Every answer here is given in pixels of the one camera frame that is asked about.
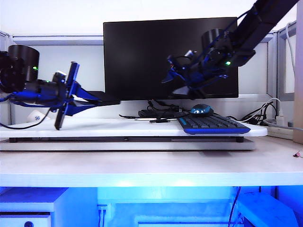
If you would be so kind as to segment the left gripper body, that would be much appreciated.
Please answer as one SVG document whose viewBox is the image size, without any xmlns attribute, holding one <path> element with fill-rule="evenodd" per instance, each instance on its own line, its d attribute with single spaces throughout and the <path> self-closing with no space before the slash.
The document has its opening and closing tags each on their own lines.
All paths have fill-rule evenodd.
<svg viewBox="0 0 303 227">
<path fill-rule="evenodd" d="M 54 73 L 52 81 L 39 79 L 28 83 L 24 88 L 24 91 L 29 93 L 27 95 L 29 103 L 45 105 L 51 111 L 58 111 L 54 124 L 57 130 L 61 129 L 63 125 L 64 111 L 67 104 L 74 101 L 70 90 L 72 84 L 76 81 L 79 67 L 80 65 L 73 61 L 68 75 L 62 71 L 57 71 Z"/>
</svg>

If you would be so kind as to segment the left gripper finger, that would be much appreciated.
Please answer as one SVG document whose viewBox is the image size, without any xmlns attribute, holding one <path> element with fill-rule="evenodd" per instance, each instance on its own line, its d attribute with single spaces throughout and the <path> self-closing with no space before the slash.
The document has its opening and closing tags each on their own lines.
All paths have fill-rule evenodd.
<svg viewBox="0 0 303 227">
<path fill-rule="evenodd" d="M 101 106 L 100 101 L 72 101 L 69 102 L 65 108 L 64 114 L 67 116 L 73 116 L 74 114 L 80 113 L 90 108 Z"/>
<path fill-rule="evenodd" d="M 76 97 L 93 101 L 102 100 L 105 97 L 104 92 L 86 91 L 81 87 L 81 85 L 77 81 L 74 81 L 74 83 L 72 84 L 70 93 L 71 95 L 75 95 Z"/>
</svg>

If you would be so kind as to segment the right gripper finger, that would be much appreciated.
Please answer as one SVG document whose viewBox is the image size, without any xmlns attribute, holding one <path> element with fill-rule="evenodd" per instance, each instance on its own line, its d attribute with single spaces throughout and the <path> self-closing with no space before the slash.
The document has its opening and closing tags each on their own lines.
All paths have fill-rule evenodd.
<svg viewBox="0 0 303 227">
<path fill-rule="evenodd" d="M 172 92 L 173 95 L 186 98 L 205 98 L 205 92 L 192 87 L 181 87 Z"/>
<path fill-rule="evenodd" d="M 168 70 L 166 77 L 161 81 L 162 83 L 167 83 L 170 82 L 172 80 L 174 80 L 175 78 L 180 77 L 180 74 L 177 73 L 174 70 Z"/>
</svg>

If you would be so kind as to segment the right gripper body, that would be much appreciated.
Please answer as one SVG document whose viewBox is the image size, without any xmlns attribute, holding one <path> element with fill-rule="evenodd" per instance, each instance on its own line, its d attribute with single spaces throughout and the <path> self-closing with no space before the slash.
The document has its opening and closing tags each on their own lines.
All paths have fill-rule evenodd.
<svg viewBox="0 0 303 227">
<path fill-rule="evenodd" d="M 180 74 L 184 86 L 202 89 L 227 78 L 226 71 L 231 65 L 228 59 L 230 51 L 227 48 L 208 48 L 202 54 L 188 50 L 183 56 L 167 57 L 170 68 Z"/>
</svg>

